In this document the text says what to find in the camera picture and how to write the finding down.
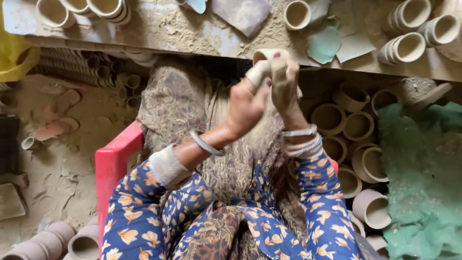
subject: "fingernail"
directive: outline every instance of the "fingernail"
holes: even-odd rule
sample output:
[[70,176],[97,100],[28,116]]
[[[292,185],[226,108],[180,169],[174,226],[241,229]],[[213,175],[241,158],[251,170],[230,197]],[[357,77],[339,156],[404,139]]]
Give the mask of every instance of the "fingernail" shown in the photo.
[[265,78],[265,84],[268,87],[271,87],[273,85],[273,81],[270,78]]

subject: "blue floral dress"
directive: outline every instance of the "blue floral dress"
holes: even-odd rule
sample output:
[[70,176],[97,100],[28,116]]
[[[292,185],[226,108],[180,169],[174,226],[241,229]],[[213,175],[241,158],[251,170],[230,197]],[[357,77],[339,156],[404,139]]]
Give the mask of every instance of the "blue floral dress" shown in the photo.
[[[283,225],[260,163],[254,169],[255,185],[247,198],[235,197],[225,206],[198,173],[179,164],[169,146],[151,155],[114,189],[104,228],[102,260],[181,259],[195,241],[207,239],[203,235],[207,233],[201,231],[207,229],[205,223],[220,208],[239,209],[245,216],[240,221],[249,228],[258,249],[271,259],[362,259],[340,183],[325,152],[310,159],[294,158],[294,162],[308,230],[306,250]],[[161,207],[160,197],[167,189],[177,190]],[[226,229],[227,220],[223,220],[221,229]],[[214,236],[219,231],[209,234]],[[210,254],[198,257],[211,258]]]

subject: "woman's left hand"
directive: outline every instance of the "woman's left hand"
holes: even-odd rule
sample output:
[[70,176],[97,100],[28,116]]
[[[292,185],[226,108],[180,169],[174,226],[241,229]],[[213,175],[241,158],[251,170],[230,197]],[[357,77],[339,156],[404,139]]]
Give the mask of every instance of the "woman's left hand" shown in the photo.
[[257,89],[249,79],[243,78],[231,88],[230,106],[224,127],[235,140],[247,134],[260,121],[271,85],[271,80],[266,78]]

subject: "wooden table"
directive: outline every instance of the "wooden table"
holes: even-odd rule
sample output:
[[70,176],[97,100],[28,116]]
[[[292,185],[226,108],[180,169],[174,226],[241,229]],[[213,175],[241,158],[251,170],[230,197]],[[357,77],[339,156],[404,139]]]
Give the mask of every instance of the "wooden table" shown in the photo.
[[[462,82],[462,63],[441,56],[435,49],[427,49],[415,62],[397,66],[377,61],[378,50],[340,64],[321,65],[306,55],[306,46],[313,28],[288,31],[282,14],[291,0],[268,0],[272,10],[262,28],[253,39],[231,27],[212,13],[210,2],[204,14],[179,7],[175,0],[127,0],[132,7],[132,20],[128,25],[116,27],[102,19],[78,17],[78,26],[55,29],[43,25],[35,14],[36,0],[3,0],[3,17],[6,31],[20,35],[35,35],[80,40],[93,43],[142,47],[166,52],[196,55],[251,58],[260,48],[285,48],[302,65],[340,68],[346,70],[418,76]],[[332,6],[344,0],[332,0]],[[372,44],[380,49],[390,40],[381,31],[384,17],[402,1],[353,0],[355,19],[363,25]]]

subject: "silver bangle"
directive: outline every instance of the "silver bangle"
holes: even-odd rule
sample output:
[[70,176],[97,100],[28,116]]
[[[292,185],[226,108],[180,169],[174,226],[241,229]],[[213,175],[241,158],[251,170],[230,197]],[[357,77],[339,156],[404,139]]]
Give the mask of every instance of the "silver bangle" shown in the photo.
[[308,129],[297,130],[297,131],[283,131],[283,137],[293,137],[293,136],[309,136],[317,132],[317,126],[315,124],[310,124]]
[[212,146],[206,144],[202,138],[200,138],[199,134],[203,134],[204,132],[200,130],[191,130],[189,134],[193,138],[193,140],[200,146],[202,149],[210,153],[211,155],[214,156],[224,156],[225,152],[224,151],[218,151],[217,149],[213,148]]

